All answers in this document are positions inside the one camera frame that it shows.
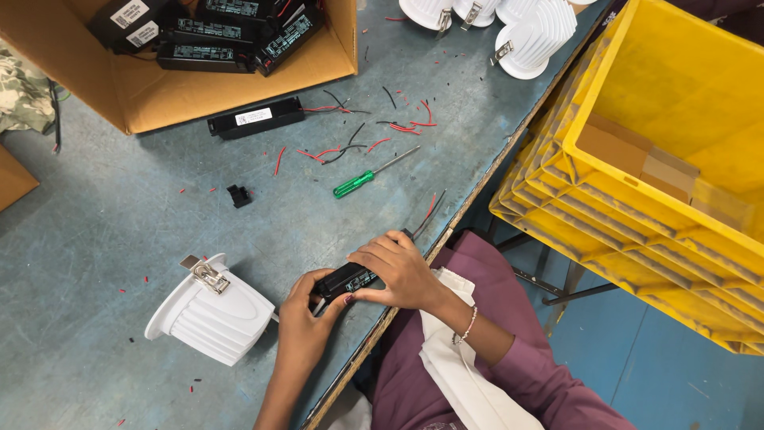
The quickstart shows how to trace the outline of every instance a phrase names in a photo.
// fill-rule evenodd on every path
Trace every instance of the screwdriver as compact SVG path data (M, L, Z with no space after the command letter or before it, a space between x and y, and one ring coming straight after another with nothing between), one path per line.
M372 179L374 179L374 175L390 167L391 165L395 164L396 161L400 160L403 157L406 157L408 154L411 154L417 149L419 149L419 146L417 146L414 149L410 149L407 152L404 152L399 157L395 157L392 161L388 162L386 165L378 168L375 171L367 170L361 176L357 178L352 178L350 181L345 182L344 184L340 185L339 187L333 190L335 197L342 198L345 195L350 194L352 191L357 190L358 188L361 187L361 185L366 184L368 181L371 181Z

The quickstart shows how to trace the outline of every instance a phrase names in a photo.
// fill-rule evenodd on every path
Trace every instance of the bracelet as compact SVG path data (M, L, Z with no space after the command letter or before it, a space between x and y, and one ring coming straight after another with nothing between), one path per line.
M475 323L475 318L477 318L477 317L478 317L478 307L477 306L473 306L472 307L472 321L470 321L470 326L467 327L467 331L465 331L465 335L461 336L459 338L459 342L456 341L456 337L458 337L458 334L456 334L456 332L454 332L454 336L451 338L451 343L452 344L459 345L464 339L467 338L467 336L469 336L470 330L472 330L472 325Z

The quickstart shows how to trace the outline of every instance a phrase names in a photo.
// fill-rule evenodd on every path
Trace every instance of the screwdriver shaft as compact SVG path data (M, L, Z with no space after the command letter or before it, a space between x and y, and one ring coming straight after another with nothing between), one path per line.
M416 151L416 150L417 150L417 149L419 149L419 148L421 148L421 145L420 145L420 146L417 146L416 148L412 148L412 149L410 149L410 150L408 150L408 151L404 152L403 154L401 154L401 155L399 155L399 156L397 156L397 157L393 158L393 160L391 160L390 162L388 162L386 165L384 165L384 166L382 166L382 167L378 168L377 170L375 170L375 171L374 171L374 174L377 174L377 173L379 173L379 172L383 171L384 169L386 169L386 168L390 167L391 165L395 164L395 163L396 163L396 161L400 160L400 159L401 159L401 158L403 158L403 157L406 157L408 154L411 154L412 152Z

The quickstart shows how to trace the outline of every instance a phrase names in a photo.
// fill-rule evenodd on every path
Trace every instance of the blue-gray workbench surface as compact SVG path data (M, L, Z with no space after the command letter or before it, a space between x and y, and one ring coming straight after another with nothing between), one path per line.
M573 39L534 80L489 65L498 20L470 31L456 20L435 41L434 32L411 21L384 19L403 16L397 2L362 1L358 76L295 95L305 107L332 105L326 89L371 115L308 114L304 122L225 142L210 137L204 119L124 136L72 97L61 103L60 155L50 153L52 135L4 135L41 185L0 213L2 427L114 428L124 419L122 428L251 428L273 369L277 325L271 322L233 367L174 337L146 340L151 315L188 273L178 262L225 252L231 271L278 308L302 273L343 264L346 254L385 230L416 228L432 194L448 188L418 239L425 252L495 168L605 4L580 13ZM425 122L420 99L429 101L438 126L414 135L374 124ZM350 150L329 165L296 152L346 145L362 122L354 143L392 140L369 153ZM421 149L360 190L332 196L341 182L416 145ZM254 202L235 209L225 191L231 184L253 190ZM294 428L383 311L360 302L341 317Z

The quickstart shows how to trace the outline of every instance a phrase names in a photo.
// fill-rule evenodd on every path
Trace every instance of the stacked yellow crate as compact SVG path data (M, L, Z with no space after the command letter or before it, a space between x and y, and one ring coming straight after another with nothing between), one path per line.
M490 210L722 347L764 355L763 78L759 45L630 0L549 97ZM692 200L581 150L592 113L699 169Z

